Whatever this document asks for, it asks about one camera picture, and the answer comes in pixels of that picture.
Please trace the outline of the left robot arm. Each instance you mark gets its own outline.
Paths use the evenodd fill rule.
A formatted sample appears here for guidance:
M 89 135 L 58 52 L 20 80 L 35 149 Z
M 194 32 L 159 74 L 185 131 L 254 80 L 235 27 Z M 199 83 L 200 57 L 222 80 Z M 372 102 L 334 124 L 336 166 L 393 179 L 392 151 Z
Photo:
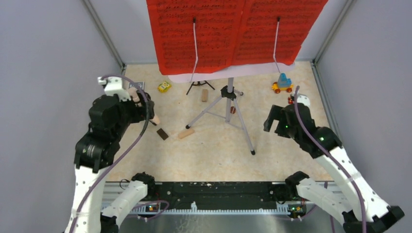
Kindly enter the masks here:
M 102 208 L 106 176 L 119 163 L 115 160 L 120 141 L 130 124 L 143 121 L 147 128 L 154 117 L 154 102 L 147 93 L 102 95 L 89 109 L 90 122 L 85 135 L 75 146 L 75 193 L 67 233 L 117 233 L 120 225 L 140 200 L 154 198 L 154 178 L 145 173 L 143 180 L 133 181 L 106 208 Z

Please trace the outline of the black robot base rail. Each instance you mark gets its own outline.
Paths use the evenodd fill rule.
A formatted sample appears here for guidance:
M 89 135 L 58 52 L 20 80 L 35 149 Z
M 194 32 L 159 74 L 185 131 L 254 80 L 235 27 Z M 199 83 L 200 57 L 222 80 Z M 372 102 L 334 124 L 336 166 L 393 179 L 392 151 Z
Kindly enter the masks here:
M 143 201 L 165 200 L 169 209 L 275 210 L 305 212 L 308 201 L 293 196 L 284 182 L 162 182 L 149 188 Z

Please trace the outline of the silver music stand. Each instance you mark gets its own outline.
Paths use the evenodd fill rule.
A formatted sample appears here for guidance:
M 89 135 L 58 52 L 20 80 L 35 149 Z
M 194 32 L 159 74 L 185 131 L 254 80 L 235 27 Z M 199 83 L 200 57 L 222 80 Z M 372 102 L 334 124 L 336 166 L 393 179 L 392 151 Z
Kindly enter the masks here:
M 227 124 L 231 124 L 231 123 L 230 123 L 230 120 L 231 120 L 230 108 L 231 108 L 232 106 L 234 106 L 234 107 L 236 108 L 236 113 L 237 113 L 237 116 L 239 117 L 240 123 L 241 123 L 241 126 L 239 127 L 239 129 L 241 129 L 241 130 L 245 133 L 245 136 L 246 136 L 246 140 L 247 140 L 247 143 L 248 143 L 248 147 L 249 147 L 250 153 L 251 153 L 252 155 L 255 155 L 255 154 L 256 154 L 256 151 L 255 151 L 255 149 L 254 149 L 254 147 L 253 147 L 253 145 L 252 145 L 251 138 L 250 138 L 249 133 L 248 133 L 248 131 L 247 131 L 245 122 L 244 122 L 244 120 L 243 120 L 243 117 L 242 117 L 242 115 L 241 115 L 241 112 L 240 112 L 240 110 L 239 110 L 239 105 L 238 105 L 238 96 L 243 96 L 244 93 L 236 90 L 236 89 L 234 88 L 233 82 L 234 82 L 234 78 L 233 78 L 233 77 L 229 78 L 227 85 L 224 86 L 224 87 L 220 90 L 220 95 L 219 95 L 208 107 L 206 107 L 197 117 L 195 117 L 189 124 L 187 124 L 187 125 L 185 126 L 185 128 L 186 128 L 186 129 L 192 128 L 193 124 L 194 124 L 196 121 L 198 121 L 201 117 L 203 117 L 204 114 L 206 114 L 206 113 L 211 114 L 211 115 L 214 115 L 214 116 L 217 116 L 217 117 L 220 117 L 220 118 L 223 118 L 223 119 L 225 119 L 225 122 L 226 122 Z M 214 107 L 214 106 L 215 106 L 220 100 L 222 100 L 222 99 L 226 99 L 226 112 L 225 112 L 225 116 L 221 116 L 221 115 L 218 115 L 218 114 L 215 114 L 215 113 L 210 112 L 209 110 L 210 110 L 212 107 Z

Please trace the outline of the toy microphone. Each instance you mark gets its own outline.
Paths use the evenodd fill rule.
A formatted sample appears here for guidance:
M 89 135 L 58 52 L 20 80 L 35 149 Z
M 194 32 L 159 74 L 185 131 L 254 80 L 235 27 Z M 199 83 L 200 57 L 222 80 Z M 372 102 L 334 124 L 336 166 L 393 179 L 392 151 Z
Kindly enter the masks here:
M 129 95 L 131 96 L 132 100 L 135 103 L 138 103 L 140 101 L 140 97 L 138 96 L 138 89 L 135 87 L 129 87 L 127 92 L 129 93 Z M 158 115 L 156 113 L 154 113 L 154 116 L 152 119 L 149 120 L 153 125 L 158 125 L 160 124 L 160 118 L 158 117 Z

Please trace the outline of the red sheet music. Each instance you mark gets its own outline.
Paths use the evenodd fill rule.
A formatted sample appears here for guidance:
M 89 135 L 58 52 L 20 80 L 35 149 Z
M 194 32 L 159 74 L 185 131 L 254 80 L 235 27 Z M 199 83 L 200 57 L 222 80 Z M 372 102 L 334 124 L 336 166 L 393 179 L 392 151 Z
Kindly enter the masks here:
M 243 0 L 148 0 L 163 75 L 213 73 L 232 65 Z
M 247 0 L 233 65 L 295 62 L 325 0 Z

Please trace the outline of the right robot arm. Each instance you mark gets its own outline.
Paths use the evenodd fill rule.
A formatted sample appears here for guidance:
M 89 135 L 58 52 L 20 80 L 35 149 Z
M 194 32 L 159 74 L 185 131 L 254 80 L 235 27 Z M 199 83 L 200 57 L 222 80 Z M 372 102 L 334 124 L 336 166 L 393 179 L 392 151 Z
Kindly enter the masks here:
M 298 171 L 285 179 L 285 194 L 291 200 L 304 198 L 327 212 L 346 233 L 383 233 L 399 222 L 405 213 L 388 204 L 356 169 L 338 136 L 328 127 L 315 125 L 310 109 L 294 102 L 285 107 L 273 105 L 263 127 L 269 132 L 277 121 L 275 134 L 293 139 L 330 175 L 343 196 L 339 197 L 308 174 Z

